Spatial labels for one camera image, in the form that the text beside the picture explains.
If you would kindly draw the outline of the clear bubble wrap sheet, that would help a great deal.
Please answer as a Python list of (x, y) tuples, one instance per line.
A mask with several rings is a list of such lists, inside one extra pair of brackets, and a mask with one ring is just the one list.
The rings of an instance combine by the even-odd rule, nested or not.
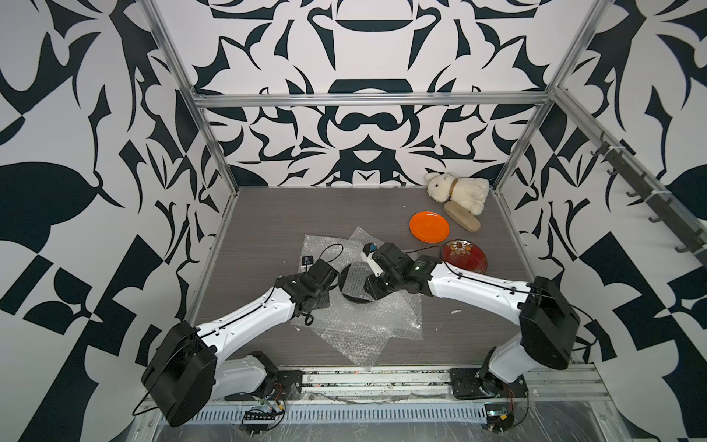
[(329, 307), (314, 311), (313, 318), (309, 328), (318, 332), (423, 339), (422, 300), (406, 291), (393, 293), (378, 301), (357, 298), (353, 302), (339, 289), (334, 289), (330, 293)]
[(384, 241), (371, 236), (366, 230), (357, 227), (348, 238), (305, 235), (300, 252), (299, 268), (303, 272), (319, 259), (326, 261), (337, 272), (342, 272), (352, 263), (363, 262), (364, 246), (374, 243), (377, 247)]
[(356, 366), (375, 366), (382, 354), (388, 336), (368, 336), (349, 331), (320, 331), (320, 338), (344, 355)]

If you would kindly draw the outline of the orange bubble plate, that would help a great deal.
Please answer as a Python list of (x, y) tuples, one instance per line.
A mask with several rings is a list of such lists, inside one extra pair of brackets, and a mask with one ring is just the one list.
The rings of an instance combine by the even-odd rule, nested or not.
[(419, 212), (409, 221), (410, 232), (416, 239), (438, 244), (449, 237), (450, 226), (445, 217), (435, 212)]

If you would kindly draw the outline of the red floral dinner plate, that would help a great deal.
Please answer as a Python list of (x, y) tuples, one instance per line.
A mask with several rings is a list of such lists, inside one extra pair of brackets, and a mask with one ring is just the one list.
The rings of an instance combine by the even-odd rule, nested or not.
[(452, 266), (477, 274), (485, 274), (488, 269), (488, 260), (482, 249), (465, 239), (446, 243), (442, 249), (442, 259)]

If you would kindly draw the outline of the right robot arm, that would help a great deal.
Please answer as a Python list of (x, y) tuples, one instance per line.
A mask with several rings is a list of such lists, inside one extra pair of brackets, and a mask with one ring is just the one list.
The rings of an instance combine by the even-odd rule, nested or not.
[(364, 246), (373, 274), (365, 291), (375, 300), (404, 290), (452, 299), (484, 309), (519, 327), (506, 344), (490, 350), (471, 385), (474, 397), (490, 398), (535, 368), (565, 370), (570, 365), (580, 317), (557, 285), (544, 277), (532, 282), (476, 274), (441, 258), (412, 258), (393, 243)]

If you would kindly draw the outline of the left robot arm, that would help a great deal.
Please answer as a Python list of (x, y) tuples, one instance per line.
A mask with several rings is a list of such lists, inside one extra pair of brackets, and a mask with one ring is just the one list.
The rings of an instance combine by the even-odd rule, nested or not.
[(260, 352), (226, 366), (228, 357), (266, 331), (295, 318), (313, 322), (330, 305), (339, 273), (319, 259), (303, 273), (280, 276), (249, 304), (211, 322), (186, 320), (167, 332), (149, 361), (142, 383), (171, 427), (180, 427), (210, 402), (233, 394), (266, 399), (278, 369)]

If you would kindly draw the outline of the tan wooden brush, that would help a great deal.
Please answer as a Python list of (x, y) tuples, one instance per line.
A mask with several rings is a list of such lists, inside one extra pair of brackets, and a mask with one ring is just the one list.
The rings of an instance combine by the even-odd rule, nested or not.
[(482, 227), (475, 215), (456, 202), (446, 202), (443, 205), (443, 210), (452, 220), (469, 232), (478, 232)]

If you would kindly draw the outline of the white plush bunny toy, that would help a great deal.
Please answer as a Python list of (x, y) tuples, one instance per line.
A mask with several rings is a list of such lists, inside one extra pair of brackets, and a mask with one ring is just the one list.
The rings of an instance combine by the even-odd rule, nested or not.
[(436, 202), (455, 202), (473, 215), (480, 215), (490, 191), (484, 178), (458, 178), (450, 173), (430, 172), (423, 177), (427, 194)]

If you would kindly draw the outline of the left electronics board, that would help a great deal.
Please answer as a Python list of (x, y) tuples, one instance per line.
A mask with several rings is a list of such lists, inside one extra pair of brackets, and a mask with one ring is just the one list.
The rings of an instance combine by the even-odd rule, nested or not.
[(286, 414), (286, 402), (278, 401), (274, 407), (268, 410), (253, 408), (245, 412), (242, 416), (240, 427), (250, 434), (259, 434), (270, 431), (280, 425)]

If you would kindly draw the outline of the electronics board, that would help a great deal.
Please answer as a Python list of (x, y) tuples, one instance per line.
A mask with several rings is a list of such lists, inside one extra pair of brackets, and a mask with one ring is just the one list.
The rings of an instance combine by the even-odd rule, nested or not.
[(515, 414), (501, 403), (486, 403), (484, 413), (486, 421), (482, 427), (489, 432), (504, 434), (515, 425)]
[(274, 407), (268, 410), (253, 408), (245, 412), (242, 416), (240, 427), (250, 434), (259, 434), (270, 431), (280, 425), (286, 414), (286, 402), (278, 401)]

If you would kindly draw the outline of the right electronics board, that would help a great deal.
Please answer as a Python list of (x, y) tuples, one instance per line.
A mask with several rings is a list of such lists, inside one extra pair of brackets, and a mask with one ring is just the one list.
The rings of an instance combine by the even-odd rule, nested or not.
[(486, 403), (484, 413), (486, 421), (482, 427), (489, 432), (504, 434), (515, 425), (515, 414), (501, 403)]

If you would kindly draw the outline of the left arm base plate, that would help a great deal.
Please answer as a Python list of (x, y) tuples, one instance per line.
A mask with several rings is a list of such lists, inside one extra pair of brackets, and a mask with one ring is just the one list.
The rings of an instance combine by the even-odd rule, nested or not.
[(301, 396), (304, 372), (302, 370), (278, 370), (268, 373), (261, 385), (251, 393), (236, 393), (226, 396), (226, 401), (267, 399), (268, 401), (296, 400)]

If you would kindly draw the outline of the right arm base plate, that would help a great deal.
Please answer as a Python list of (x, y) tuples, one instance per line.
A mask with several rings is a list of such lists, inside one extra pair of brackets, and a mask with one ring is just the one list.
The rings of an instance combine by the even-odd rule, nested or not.
[(512, 383), (505, 383), (481, 368), (451, 368), (449, 376), (452, 394), (458, 400), (528, 397), (528, 386), (523, 376)]

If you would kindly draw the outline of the aluminium frame rail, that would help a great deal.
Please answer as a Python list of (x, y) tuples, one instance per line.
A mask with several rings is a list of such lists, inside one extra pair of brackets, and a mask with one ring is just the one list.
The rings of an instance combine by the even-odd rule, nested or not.
[(236, 107), (320, 107), (320, 106), (416, 106), (471, 104), (541, 104), (548, 94), (523, 92), (419, 92), (419, 93), (350, 93), (350, 94), (193, 94), (198, 108)]

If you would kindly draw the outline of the black wall hook rail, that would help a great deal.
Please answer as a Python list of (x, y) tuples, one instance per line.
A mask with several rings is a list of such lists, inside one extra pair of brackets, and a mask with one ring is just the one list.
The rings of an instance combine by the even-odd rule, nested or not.
[(629, 199), (646, 204), (651, 209), (654, 215), (648, 218), (650, 223), (665, 225), (680, 241), (681, 245), (675, 247), (675, 252), (689, 253), (706, 267), (705, 225), (635, 158), (628, 147), (612, 143), (602, 131), (592, 157), (607, 162), (611, 182), (620, 177), (629, 186), (626, 192)]

